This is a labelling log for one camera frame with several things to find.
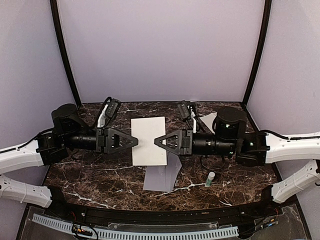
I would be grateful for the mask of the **beige letter paper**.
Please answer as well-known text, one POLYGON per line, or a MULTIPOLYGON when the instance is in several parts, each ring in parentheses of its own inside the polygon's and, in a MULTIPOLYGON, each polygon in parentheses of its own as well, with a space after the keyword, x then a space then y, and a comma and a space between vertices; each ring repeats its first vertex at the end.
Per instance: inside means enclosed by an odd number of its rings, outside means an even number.
POLYGON ((167 165, 166 150, 155 144, 155 139, 165 134, 164 116, 131 119, 131 135, 138 139, 138 145, 132 148, 132 165, 167 165))

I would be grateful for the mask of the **grey envelope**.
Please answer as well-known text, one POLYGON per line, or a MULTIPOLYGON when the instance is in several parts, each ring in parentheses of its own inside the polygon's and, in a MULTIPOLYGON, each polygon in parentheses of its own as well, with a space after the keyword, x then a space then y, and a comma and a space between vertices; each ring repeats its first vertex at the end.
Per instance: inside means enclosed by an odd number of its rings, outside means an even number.
POLYGON ((179 156, 169 152, 166 166, 147 166, 143 190, 155 192, 171 192, 177 176, 182 168, 179 156))

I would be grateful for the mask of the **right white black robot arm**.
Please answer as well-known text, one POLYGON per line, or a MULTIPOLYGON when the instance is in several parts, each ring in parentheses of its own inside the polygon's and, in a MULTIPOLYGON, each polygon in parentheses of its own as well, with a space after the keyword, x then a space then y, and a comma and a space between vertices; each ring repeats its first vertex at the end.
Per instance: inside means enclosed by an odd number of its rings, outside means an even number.
POLYGON ((234 156, 236 163, 246 167, 309 160, 297 172, 262 190, 255 213, 266 217, 275 203, 284 203, 320 180, 320 134, 280 135, 270 130, 246 132, 246 128, 246 112, 227 106, 217 111, 213 133, 180 129, 155 138, 154 144, 177 156, 234 156))

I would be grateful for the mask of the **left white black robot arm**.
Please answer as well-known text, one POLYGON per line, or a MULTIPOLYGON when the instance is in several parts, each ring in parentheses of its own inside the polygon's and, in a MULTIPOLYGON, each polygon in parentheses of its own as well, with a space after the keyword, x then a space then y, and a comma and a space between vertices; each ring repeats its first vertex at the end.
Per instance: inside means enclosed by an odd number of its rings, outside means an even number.
POLYGON ((0 196, 20 203, 51 208, 60 218, 71 213, 58 187, 37 186, 13 180, 5 174, 29 167, 50 166, 66 159, 69 150, 89 150, 111 155, 138 145, 139 140, 123 131, 108 127, 115 119, 120 102, 103 104, 93 126, 78 115, 75 104, 61 105, 51 113, 53 128, 38 133, 31 140, 0 151, 0 196))

